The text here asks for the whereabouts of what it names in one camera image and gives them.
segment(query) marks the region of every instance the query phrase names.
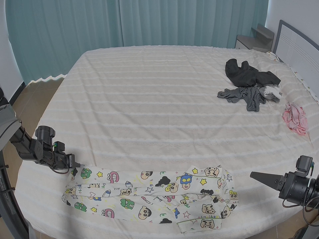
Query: cartoon print pajamas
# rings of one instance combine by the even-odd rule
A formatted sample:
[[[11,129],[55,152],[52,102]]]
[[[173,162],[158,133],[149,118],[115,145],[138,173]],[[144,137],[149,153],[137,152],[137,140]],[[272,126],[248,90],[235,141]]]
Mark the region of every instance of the cartoon print pajamas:
[[[182,233],[221,228],[238,203],[231,174],[221,167],[187,171],[72,170],[63,202],[106,218],[177,223]]]

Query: robotic arm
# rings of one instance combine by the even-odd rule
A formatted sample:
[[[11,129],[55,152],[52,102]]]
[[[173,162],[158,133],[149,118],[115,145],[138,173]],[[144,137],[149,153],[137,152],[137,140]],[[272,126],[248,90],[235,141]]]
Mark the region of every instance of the robotic arm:
[[[29,239],[31,231],[14,197],[15,188],[11,187],[6,171],[9,166],[5,165],[2,153],[6,143],[10,141],[23,160],[48,166],[55,173],[66,174],[69,169],[80,167],[80,164],[75,162],[74,154],[64,153],[64,143],[52,143],[54,129],[41,125],[35,131],[35,136],[37,139],[29,136],[10,104],[0,106],[0,215],[15,239]]]

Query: nightstand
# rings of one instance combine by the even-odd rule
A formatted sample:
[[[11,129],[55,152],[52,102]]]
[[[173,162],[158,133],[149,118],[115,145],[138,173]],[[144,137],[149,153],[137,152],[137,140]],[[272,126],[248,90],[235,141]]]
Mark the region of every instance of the nightstand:
[[[257,29],[251,28],[254,37],[237,35],[235,49],[259,50],[261,52],[271,51],[274,40],[274,32],[258,24]]]

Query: clothing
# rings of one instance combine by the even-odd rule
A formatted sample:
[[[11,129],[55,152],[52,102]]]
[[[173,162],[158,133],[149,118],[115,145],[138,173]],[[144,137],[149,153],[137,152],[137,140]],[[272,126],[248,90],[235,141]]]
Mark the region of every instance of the clothing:
[[[249,66],[247,61],[243,61],[239,67],[235,58],[226,62],[225,72],[237,87],[251,87],[257,83],[260,85],[280,83],[280,79],[272,72],[259,72],[256,68]]]
[[[234,90],[225,89],[224,92],[218,92],[217,97],[225,98],[229,103],[237,103],[240,99],[244,99],[249,112],[259,112],[259,104],[266,103],[266,99],[260,94],[257,87],[239,87]]]
[[[272,99],[275,102],[279,103],[282,93],[280,92],[279,85],[265,85],[259,88],[260,94],[266,99]]]
[[[282,114],[287,126],[297,134],[305,135],[308,129],[308,121],[302,107],[288,102],[284,113]]]
[[[221,167],[146,172],[85,167],[72,170],[62,201],[90,215],[177,223],[186,233],[221,228],[238,203],[234,187]]]

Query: yellow star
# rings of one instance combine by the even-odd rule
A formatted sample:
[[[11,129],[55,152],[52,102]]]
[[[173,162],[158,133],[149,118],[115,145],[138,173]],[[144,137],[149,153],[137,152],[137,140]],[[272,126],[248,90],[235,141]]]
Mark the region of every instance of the yellow star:
[[[207,181],[206,181],[206,179],[202,179],[202,180],[200,181],[200,183],[201,183],[201,185],[203,185],[203,186],[204,186],[204,184],[206,184],[206,183],[207,183]]]

